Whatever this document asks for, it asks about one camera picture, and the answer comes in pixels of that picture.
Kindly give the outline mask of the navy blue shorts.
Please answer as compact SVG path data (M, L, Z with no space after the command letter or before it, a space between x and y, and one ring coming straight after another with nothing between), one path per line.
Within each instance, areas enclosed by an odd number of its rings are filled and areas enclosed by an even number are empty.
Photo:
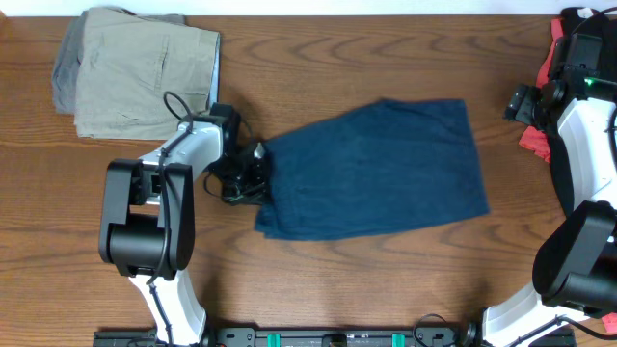
M461 99L380 100L267 142L270 201L255 230L330 241L436 227L490 206Z

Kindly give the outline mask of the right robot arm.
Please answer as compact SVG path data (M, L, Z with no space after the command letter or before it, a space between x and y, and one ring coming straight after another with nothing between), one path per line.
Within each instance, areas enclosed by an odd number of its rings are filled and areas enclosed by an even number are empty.
M548 83L518 86L506 108L557 146L551 171L567 217L536 254L531 283L486 308L463 346L571 346L561 327L616 310L616 84L601 77L603 45L563 36Z

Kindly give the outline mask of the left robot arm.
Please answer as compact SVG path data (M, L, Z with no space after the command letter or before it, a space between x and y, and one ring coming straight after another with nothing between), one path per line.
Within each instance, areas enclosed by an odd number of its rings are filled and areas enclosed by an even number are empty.
M106 174L98 251L143 295L155 320L148 332L102 332L95 346L214 346L187 270L196 240L194 186L217 177L229 205L269 200L269 169L262 143L237 143L245 121L215 103L180 118L176 133L138 159L116 159Z

